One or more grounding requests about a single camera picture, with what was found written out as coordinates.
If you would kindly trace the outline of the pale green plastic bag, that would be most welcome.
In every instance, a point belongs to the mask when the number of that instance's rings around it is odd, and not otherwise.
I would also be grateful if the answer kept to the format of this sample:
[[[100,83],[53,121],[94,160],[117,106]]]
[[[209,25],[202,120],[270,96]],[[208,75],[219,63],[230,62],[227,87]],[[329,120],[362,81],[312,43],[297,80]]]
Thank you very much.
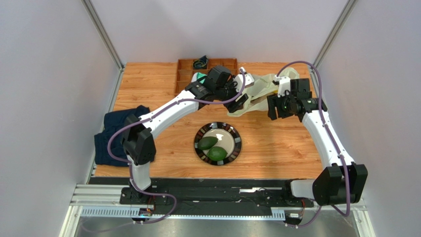
[[[252,111],[268,111],[267,96],[277,95],[278,85],[274,84],[276,74],[266,74],[263,76],[252,74],[254,85],[245,88],[243,93],[248,95],[248,100],[244,103],[243,108],[234,112],[227,113],[230,117],[240,117],[247,112]],[[283,70],[279,76],[288,76],[291,81],[299,78],[299,73],[291,67]]]

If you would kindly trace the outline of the green fake avocado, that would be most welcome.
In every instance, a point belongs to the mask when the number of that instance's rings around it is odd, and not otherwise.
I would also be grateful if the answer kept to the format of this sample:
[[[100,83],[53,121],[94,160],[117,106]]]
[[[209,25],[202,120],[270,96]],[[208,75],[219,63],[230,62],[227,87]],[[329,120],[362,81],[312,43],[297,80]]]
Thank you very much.
[[[218,143],[218,139],[216,137],[212,137],[212,136],[203,137],[201,140],[198,141],[197,148],[202,151],[208,150],[217,143]]]

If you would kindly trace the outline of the green fake lime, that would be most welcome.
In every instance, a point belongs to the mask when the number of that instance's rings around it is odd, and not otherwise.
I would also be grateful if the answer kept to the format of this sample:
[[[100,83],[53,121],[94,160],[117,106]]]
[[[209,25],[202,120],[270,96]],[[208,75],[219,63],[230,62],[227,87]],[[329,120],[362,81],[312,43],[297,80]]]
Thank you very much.
[[[208,150],[207,157],[213,161],[221,161],[224,160],[227,156],[227,151],[218,146],[214,146]]]

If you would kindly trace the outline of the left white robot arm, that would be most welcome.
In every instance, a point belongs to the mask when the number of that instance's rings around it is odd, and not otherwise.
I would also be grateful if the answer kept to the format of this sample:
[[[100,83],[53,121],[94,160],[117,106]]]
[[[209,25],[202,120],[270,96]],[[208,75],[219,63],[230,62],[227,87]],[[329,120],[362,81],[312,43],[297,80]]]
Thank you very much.
[[[245,88],[254,84],[251,74],[240,68],[234,76],[223,66],[206,74],[194,73],[188,85],[172,100],[141,117],[129,116],[122,132],[122,145],[129,160],[130,183],[150,195],[150,164],[156,155],[155,139],[169,126],[210,104],[223,104],[230,112],[247,100]]]

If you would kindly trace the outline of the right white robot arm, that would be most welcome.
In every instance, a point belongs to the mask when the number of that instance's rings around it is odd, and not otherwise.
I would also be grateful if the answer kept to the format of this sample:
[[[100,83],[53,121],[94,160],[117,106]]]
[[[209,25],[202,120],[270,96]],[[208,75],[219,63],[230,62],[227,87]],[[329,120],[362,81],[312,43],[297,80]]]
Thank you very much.
[[[320,206],[358,203],[368,178],[365,165],[357,164],[340,142],[328,109],[314,98],[309,79],[275,77],[278,92],[267,96],[271,120],[298,117],[319,153],[323,171],[316,179],[296,179],[289,184],[296,198],[316,201]]]

